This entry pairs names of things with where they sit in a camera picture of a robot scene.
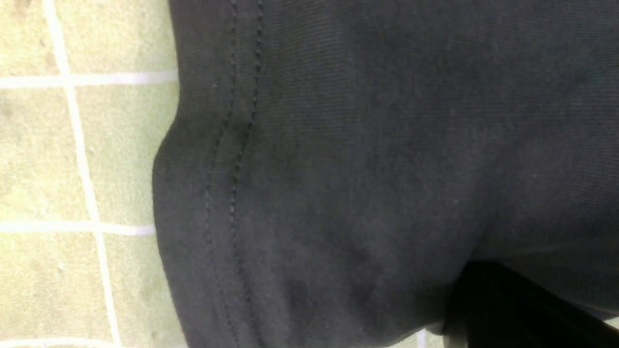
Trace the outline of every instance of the black fabric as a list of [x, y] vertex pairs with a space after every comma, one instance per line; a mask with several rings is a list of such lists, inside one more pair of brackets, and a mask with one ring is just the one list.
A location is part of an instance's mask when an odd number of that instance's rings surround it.
[[191, 348], [444, 319], [468, 260], [619, 313], [617, 0], [174, 0], [154, 164]]

